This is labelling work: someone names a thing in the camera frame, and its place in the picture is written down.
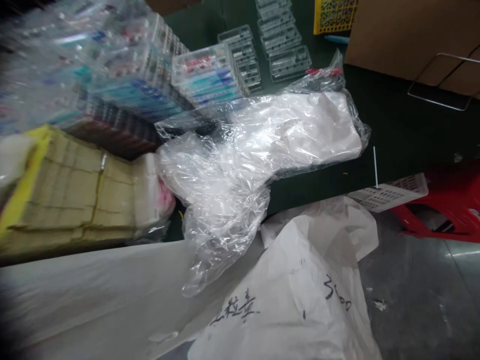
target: chinese characters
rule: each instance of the chinese characters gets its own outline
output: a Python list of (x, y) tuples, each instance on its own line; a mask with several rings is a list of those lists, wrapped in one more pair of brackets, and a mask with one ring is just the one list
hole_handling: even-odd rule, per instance
[(228, 319), (229, 317), (236, 317), (241, 315), (243, 322), (247, 321), (247, 317), (252, 314), (260, 314), (260, 311), (254, 310), (254, 301), (255, 297), (250, 297), (249, 289), (245, 291), (245, 298), (242, 305), (239, 304), (239, 299), (237, 296), (231, 297), (228, 299), (228, 304), (225, 309), (217, 315), (217, 317), (210, 323), (212, 326), (215, 323), (223, 319)]

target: clear plastic bag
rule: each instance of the clear plastic bag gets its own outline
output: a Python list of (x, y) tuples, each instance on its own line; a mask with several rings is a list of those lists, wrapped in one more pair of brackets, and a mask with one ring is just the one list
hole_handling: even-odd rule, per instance
[(185, 296), (247, 251), (271, 181), (355, 159), (370, 137), (345, 90), (338, 51), (329, 68), (277, 95), (203, 107), (156, 127), (170, 138), (157, 151), (160, 175), (187, 207), (183, 234), (196, 254)]
[(146, 153), (133, 161), (134, 238), (128, 245), (158, 243), (167, 236), (169, 217), (175, 209), (175, 197), (157, 174), (154, 153)]

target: green table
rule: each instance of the green table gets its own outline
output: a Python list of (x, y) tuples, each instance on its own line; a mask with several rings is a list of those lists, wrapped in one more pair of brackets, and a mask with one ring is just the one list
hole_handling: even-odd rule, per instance
[[(345, 54), (345, 45), (313, 35), (314, 0), (292, 2), (313, 68), (327, 67), (337, 48)], [(191, 50), (216, 44), (218, 33), (249, 24), (263, 84), (254, 95), (272, 94), (292, 80), (272, 83), (257, 19), (255, 0), (204, 0), (166, 21)], [(345, 65), (344, 72), (360, 119), (372, 129), (368, 148), (358, 159), (274, 182), (268, 214), (375, 185), (374, 145), (380, 184), (451, 165), (455, 157), (467, 161), (480, 155), (480, 101), (474, 100), (466, 111), (451, 110), (408, 96), (410, 81), (351, 65)], [(182, 238), (181, 218), (175, 212), (166, 240)]]

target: clear plastic container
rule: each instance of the clear plastic container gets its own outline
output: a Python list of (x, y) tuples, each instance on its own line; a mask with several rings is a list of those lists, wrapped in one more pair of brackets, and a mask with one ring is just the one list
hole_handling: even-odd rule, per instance
[(257, 89), (260, 86), (262, 76), (260, 74), (258, 62), (254, 60), (238, 65), (238, 71), (243, 77), (245, 85), (249, 90)]
[(171, 83), (177, 87), (188, 78), (198, 77), (215, 70), (229, 69), (232, 67), (232, 62), (232, 54), (227, 43), (175, 56), (172, 62)]
[(258, 17), (262, 20), (267, 20), (284, 11), (290, 11), (291, 7), (292, 2), (290, 0), (277, 0), (262, 6), (260, 6), (258, 3), (256, 4)]
[(270, 75), (274, 82), (305, 74), (312, 67), (312, 59), (305, 45), (270, 54)]
[(219, 43), (237, 43), (244, 40), (253, 40), (252, 30), (249, 25), (242, 25), (232, 30), (228, 30), (218, 34), (217, 39)]
[(237, 65), (248, 63), (257, 59), (254, 44), (251, 41), (244, 41), (236, 45), (230, 45), (231, 54)]
[(294, 25), (284, 28), (271, 36), (261, 37), (261, 44), (267, 58), (273, 52), (293, 48), (300, 45), (301, 42), (302, 36)]
[(228, 42), (173, 58), (172, 84), (195, 107), (250, 94)]
[(268, 36), (272, 31), (278, 31), (290, 24), (295, 23), (295, 18), (290, 11), (282, 11), (268, 18), (267, 20), (258, 20), (258, 30), (260, 36)]

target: cardboard box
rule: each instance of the cardboard box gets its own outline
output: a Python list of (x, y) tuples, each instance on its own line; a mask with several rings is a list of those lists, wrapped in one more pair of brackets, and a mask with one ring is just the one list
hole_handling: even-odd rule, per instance
[[(480, 60), (479, 19), (478, 0), (362, 0), (345, 62), (413, 81), (438, 53)], [(438, 57), (418, 81), (472, 96), (480, 64)]]

